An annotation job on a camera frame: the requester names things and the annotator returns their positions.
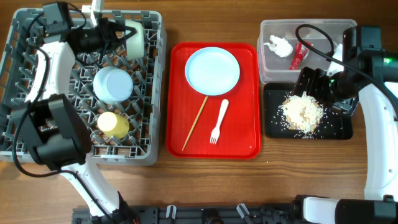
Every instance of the wooden table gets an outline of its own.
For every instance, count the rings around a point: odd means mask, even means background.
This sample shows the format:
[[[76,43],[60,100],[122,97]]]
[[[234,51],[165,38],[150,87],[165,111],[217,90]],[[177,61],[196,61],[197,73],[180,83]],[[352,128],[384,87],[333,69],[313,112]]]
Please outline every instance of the wooden table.
[[[0,1],[0,49],[15,10],[41,7],[45,2],[50,1]],[[90,4],[80,0],[73,3],[78,7]],[[159,11],[167,30],[168,57],[171,48],[181,41],[247,42],[256,47],[262,20],[294,18],[350,18],[358,24],[377,24],[382,27],[384,48],[398,52],[398,17],[394,16],[397,7],[397,1],[372,0],[107,0],[105,4],[106,9]],[[354,136],[347,141],[263,136],[261,153],[250,161],[176,159],[165,148],[168,75],[165,74],[162,86],[163,115],[156,165],[100,166],[130,205],[259,205],[289,202],[297,194],[363,198],[367,157],[360,107],[353,116]],[[25,168],[35,173],[47,171],[34,164]],[[63,177],[34,179],[19,173],[13,164],[0,162],[1,223],[70,223],[72,209],[77,207],[86,205]]]

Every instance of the black tray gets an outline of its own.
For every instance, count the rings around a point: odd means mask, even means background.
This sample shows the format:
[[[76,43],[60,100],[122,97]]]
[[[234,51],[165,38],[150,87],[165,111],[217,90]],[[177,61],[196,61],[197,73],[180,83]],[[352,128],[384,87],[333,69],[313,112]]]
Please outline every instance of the black tray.
[[[284,129],[282,114],[278,107],[286,100],[286,94],[292,91],[294,83],[268,83],[264,86],[265,130],[270,138],[301,139],[299,131]],[[350,139],[353,136],[351,118],[323,117],[315,129],[314,139]]]

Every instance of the plate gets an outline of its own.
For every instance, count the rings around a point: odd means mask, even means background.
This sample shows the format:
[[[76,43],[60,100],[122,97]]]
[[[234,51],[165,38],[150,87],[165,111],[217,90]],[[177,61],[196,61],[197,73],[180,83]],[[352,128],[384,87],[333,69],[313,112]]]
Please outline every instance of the plate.
[[[230,91],[238,82],[239,74],[236,58],[219,47],[205,47],[196,51],[185,65],[185,78],[189,85],[209,96]]]

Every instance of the dish rack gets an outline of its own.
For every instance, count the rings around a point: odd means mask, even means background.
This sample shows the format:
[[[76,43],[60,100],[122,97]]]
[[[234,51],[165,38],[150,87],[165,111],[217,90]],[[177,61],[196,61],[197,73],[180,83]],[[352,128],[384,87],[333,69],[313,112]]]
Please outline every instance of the dish rack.
[[[32,19],[42,9],[20,9],[15,12],[7,37],[6,47],[0,64],[0,160],[11,161],[11,146],[15,125],[10,112],[14,105],[24,102],[30,92],[37,69],[36,51],[29,47],[42,44],[37,38],[42,34],[45,17],[33,25],[30,36],[26,31]],[[80,26],[83,19],[71,12],[74,26]],[[99,65],[74,65],[69,82],[68,99],[80,118],[90,130],[91,153],[97,164],[151,166],[157,160],[160,130],[160,91],[165,67],[167,35],[162,16],[155,11],[105,10],[103,17],[124,24],[125,20],[141,22],[145,30],[146,54],[137,60],[127,60],[124,45],[113,53],[103,56]],[[95,61],[99,52],[80,54],[81,60]],[[134,91],[123,102],[107,105],[100,101],[93,91],[93,78],[100,69],[114,66],[123,69],[133,79]],[[108,138],[96,125],[98,116],[111,111],[124,116],[130,122],[130,131],[124,138]],[[47,123],[42,130],[54,125]],[[17,143],[17,155],[21,162],[34,162],[25,144]]]

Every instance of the fork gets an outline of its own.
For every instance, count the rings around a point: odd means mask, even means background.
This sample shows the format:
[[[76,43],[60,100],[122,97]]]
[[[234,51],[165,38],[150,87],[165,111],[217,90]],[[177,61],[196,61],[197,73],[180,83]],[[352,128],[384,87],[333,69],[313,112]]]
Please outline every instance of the fork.
[[[221,102],[221,108],[220,108],[220,113],[218,114],[218,120],[217,120],[217,124],[216,127],[212,130],[211,132],[211,136],[210,136],[210,143],[211,144],[216,144],[218,141],[218,138],[220,136],[220,126],[221,126],[221,122],[223,121],[226,109],[228,107],[229,101],[227,99],[224,99]]]

